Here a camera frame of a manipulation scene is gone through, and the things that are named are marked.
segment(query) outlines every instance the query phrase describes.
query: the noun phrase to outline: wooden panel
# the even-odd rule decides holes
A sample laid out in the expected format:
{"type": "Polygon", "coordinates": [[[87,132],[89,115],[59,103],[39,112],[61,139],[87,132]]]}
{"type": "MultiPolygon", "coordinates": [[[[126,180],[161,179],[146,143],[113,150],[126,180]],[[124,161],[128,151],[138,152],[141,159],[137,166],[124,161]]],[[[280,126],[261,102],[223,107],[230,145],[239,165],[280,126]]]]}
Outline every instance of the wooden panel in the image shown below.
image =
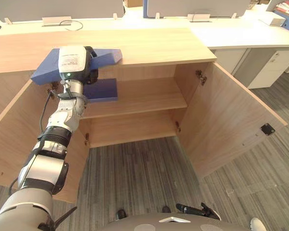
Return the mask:
{"type": "Polygon", "coordinates": [[[81,131],[82,135],[85,137],[86,133],[90,133],[90,131],[91,131],[91,120],[90,119],[82,119],[79,122],[78,129],[81,131]]]}
{"type": "Polygon", "coordinates": [[[287,123],[217,63],[208,65],[181,123],[179,138],[202,178],[263,141],[269,123],[287,123]]]}
{"type": "Polygon", "coordinates": [[[91,147],[175,136],[168,111],[92,119],[91,147]]]}
{"type": "Polygon", "coordinates": [[[77,45],[121,49],[130,66],[216,60],[188,28],[63,31],[0,36],[0,73],[35,70],[52,48],[77,45]]]}
{"type": "Polygon", "coordinates": [[[196,71],[204,72],[208,63],[199,64],[180,64],[175,69],[174,79],[178,84],[187,104],[191,101],[194,92],[199,84],[196,71]]]}
{"type": "Polygon", "coordinates": [[[143,5],[143,0],[124,0],[127,7],[138,7],[143,5]]]}
{"type": "MultiPolygon", "coordinates": [[[[29,80],[0,114],[0,185],[8,186],[15,179],[39,135],[39,116],[46,97],[47,85],[38,86],[29,80]]],[[[43,124],[57,108],[57,100],[48,103],[43,124]]],[[[76,131],[68,147],[70,164],[66,185],[56,199],[76,202],[79,180],[88,155],[84,137],[76,131]]]]}
{"type": "Polygon", "coordinates": [[[99,78],[116,78],[117,81],[173,77],[176,65],[125,67],[120,65],[100,68],[99,78]]]}
{"type": "Polygon", "coordinates": [[[118,101],[91,103],[83,118],[123,115],[187,107],[174,79],[158,78],[117,83],[118,101]]]}
{"type": "Polygon", "coordinates": [[[0,74],[0,113],[30,79],[31,71],[0,74]]]}

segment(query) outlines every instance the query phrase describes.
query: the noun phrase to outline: wooden countertop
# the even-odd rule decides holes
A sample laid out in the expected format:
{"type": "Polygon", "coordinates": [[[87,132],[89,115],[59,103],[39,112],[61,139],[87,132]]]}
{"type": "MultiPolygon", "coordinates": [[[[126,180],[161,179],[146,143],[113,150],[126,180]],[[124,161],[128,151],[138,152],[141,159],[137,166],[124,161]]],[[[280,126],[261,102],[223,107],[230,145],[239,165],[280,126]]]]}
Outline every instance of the wooden countertop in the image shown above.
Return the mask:
{"type": "Polygon", "coordinates": [[[0,36],[0,73],[35,70],[51,49],[69,45],[121,49],[128,66],[216,60],[188,28],[62,31],[0,36]]]}

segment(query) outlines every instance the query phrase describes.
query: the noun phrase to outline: robotic arm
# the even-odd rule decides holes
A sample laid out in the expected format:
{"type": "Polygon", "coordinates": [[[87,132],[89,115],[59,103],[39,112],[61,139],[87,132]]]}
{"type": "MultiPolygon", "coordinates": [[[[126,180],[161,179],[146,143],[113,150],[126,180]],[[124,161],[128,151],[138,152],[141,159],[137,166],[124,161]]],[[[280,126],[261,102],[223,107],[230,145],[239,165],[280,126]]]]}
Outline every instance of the robotic arm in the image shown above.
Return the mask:
{"type": "Polygon", "coordinates": [[[76,208],[57,222],[53,220],[52,195],[60,192],[68,172],[67,147],[79,126],[85,108],[83,85],[97,80],[98,70],[90,70],[96,56],[91,47],[62,47],[59,72],[64,93],[58,109],[50,116],[18,176],[18,191],[0,210],[0,231],[53,231],[76,208]]]}

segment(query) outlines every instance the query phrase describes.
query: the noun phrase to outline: white drawer cabinet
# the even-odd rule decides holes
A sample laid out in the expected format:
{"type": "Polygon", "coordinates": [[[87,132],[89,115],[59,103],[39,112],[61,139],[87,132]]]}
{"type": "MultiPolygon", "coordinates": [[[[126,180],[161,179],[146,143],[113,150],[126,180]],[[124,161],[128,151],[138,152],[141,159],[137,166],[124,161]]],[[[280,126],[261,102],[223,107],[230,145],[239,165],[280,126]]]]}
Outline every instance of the white drawer cabinet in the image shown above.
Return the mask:
{"type": "Polygon", "coordinates": [[[289,48],[255,48],[234,76],[248,89],[270,87],[289,67],[289,48]]]}

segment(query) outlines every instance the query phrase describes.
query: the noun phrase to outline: gray carpet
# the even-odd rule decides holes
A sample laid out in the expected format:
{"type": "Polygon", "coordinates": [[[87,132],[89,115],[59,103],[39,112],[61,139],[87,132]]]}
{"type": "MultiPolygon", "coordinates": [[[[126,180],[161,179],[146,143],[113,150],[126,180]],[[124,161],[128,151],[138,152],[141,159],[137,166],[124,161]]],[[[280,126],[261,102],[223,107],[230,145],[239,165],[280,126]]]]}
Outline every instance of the gray carpet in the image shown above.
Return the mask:
{"type": "MultiPolygon", "coordinates": [[[[289,74],[253,90],[289,123],[289,74]]],[[[0,186],[0,206],[7,190],[0,186]]],[[[198,182],[176,137],[91,149],[79,187],[78,210],[59,230],[95,231],[128,215],[157,212],[176,203],[205,202],[222,220],[249,226],[259,217],[268,231],[289,231],[289,125],[198,182]]],[[[59,217],[72,207],[55,202],[59,217]]]]}

